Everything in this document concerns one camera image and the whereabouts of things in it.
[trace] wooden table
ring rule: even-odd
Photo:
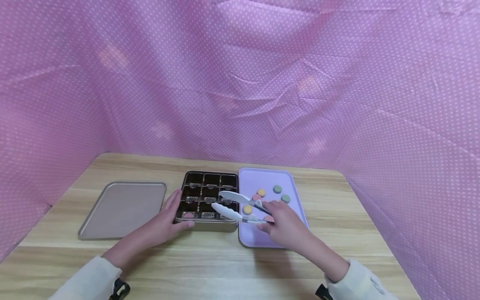
[[[2,299],[47,299],[115,241],[80,241],[77,231],[106,184],[162,181],[168,195],[189,170],[286,169],[310,228],[334,250],[370,268],[402,300],[419,299],[345,178],[336,171],[122,154],[100,155],[0,265]],[[127,299],[314,300],[323,273],[299,255],[247,249],[238,234],[189,232],[138,258]]]

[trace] pink polka dot fabric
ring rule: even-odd
[[[477,0],[1,1],[0,259],[103,152],[330,168],[423,299],[475,299],[479,28]]]

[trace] lavender tray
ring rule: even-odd
[[[274,193],[273,187],[279,185],[282,187],[280,194]],[[287,171],[267,170],[257,168],[242,168],[239,171],[239,193],[252,197],[257,193],[258,189],[266,191],[266,201],[279,200],[283,194],[290,196],[290,207],[299,215],[300,219],[308,228],[307,218],[303,212],[300,204],[300,199],[297,194],[297,188],[293,181],[293,177]],[[253,213],[263,219],[265,213],[258,209],[253,209]],[[275,244],[266,233],[261,232],[255,225],[241,223],[239,226],[240,242],[246,247],[254,248],[282,248]]]

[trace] plastic tongs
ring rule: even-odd
[[[268,210],[262,207],[262,201],[260,200],[251,200],[247,196],[244,196],[242,194],[236,193],[236,192],[229,192],[229,191],[221,191],[219,193],[220,196],[222,196],[225,199],[232,200],[238,203],[242,204],[247,204],[255,207],[256,209],[268,214],[272,215]],[[259,220],[255,215],[249,215],[249,216],[242,216],[241,214],[237,213],[233,209],[230,209],[228,207],[225,207],[221,205],[220,203],[212,203],[213,209],[216,210],[219,214],[222,216],[225,216],[229,219],[243,222],[243,223],[250,223],[250,224],[265,224],[265,223],[270,223],[270,224],[275,224],[274,222],[270,221],[265,221],[265,220]]]

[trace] cookie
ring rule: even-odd
[[[251,207],[250,205],[245,205],[241,211],[246,215],[251,215],[253,211],[253,207]]]
[[[280,194],[282,192],[282,187],[279,186],[279,185],[276,185],[273,187],[273,191],[276,193],[276,194]]]
[[[264,217],[264,220],[265,220],[265,221],[270,221],[270,222],[275,222],[275,220],[273,219],[273,217],[272,217],[272,216],[269,216],[269,215],[266,215],[266,216]]]
[[[255,194],[255,195],[252,196],[252,200],[254,200],[254,201],[261,200],[261,199],[262,199],[262,197],[259,194]]]
[[[280,198],[283,202],[289,203],[290,202],[290,196],[287,194],[283,194],[282,197]]]
[[[257,191],[257,194],[260,195],[260,197],[265,197],[265,190],[264,189],[259,189]]]

